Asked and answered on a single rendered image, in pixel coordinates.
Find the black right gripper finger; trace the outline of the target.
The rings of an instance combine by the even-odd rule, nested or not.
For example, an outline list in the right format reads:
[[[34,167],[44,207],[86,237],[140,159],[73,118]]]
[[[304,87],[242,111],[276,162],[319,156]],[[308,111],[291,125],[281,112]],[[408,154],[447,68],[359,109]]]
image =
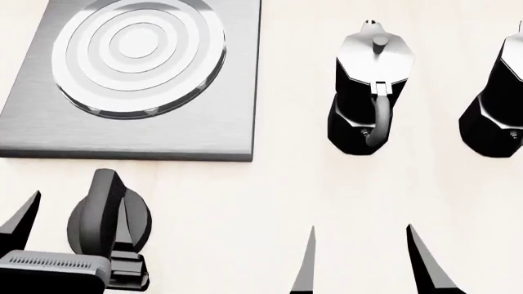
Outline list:
[[[289,294],[314,294],[315,277],[315,227],[311,227],[302,265]]]
[[[444,272],[411,224],[406,238],[418,294],[467,294]]]

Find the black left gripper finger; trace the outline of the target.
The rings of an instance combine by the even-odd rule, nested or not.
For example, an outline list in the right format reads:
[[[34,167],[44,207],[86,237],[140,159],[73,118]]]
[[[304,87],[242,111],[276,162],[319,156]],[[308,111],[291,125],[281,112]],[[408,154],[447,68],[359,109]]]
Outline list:
[[[14,250],[24,250],[33,228],[41,201],[39,190],[3,225],[0,226],[0,257]]]
[[[111,252],[111,275],[107,288],[118,291],[146,291],[150,276],[145,258],[133,246],[128,227],[119,227]]]

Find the grey square stove plate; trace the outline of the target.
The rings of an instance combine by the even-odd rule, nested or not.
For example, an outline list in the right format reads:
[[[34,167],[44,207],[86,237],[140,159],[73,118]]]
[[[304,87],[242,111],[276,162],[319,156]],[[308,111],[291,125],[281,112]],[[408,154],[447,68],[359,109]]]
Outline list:
[[[55,84],[53,43],[95,1],[49,0],[0,112],[0,157],[251,161],[262,0],[205,0],[225,29],[221,70],[193,100],[140,119],[90,114]]]

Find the black silver moka pot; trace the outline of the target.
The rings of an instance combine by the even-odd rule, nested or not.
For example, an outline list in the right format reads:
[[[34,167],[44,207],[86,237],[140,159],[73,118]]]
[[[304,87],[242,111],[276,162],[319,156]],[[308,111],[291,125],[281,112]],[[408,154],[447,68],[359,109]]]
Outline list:
[[[335,95],[328,139],[344,154],[368,156],[389,139],[393,107],[415,55],[401,36],[366,20],[343,41],[336,57]]]
[[[509,158],[523,146],[523,20],[504,39],[484,89],[458,125],[463,142],[482,156]]]

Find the round silver ringed burner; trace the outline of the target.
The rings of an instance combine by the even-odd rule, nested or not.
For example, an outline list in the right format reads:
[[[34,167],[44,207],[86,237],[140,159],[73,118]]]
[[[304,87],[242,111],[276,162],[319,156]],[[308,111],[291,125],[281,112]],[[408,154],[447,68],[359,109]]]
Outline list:
[[[53,43],[61,94],[99,117],[140,119],[203,92],[226,58],[226,34],[205,0],[96,0]]]

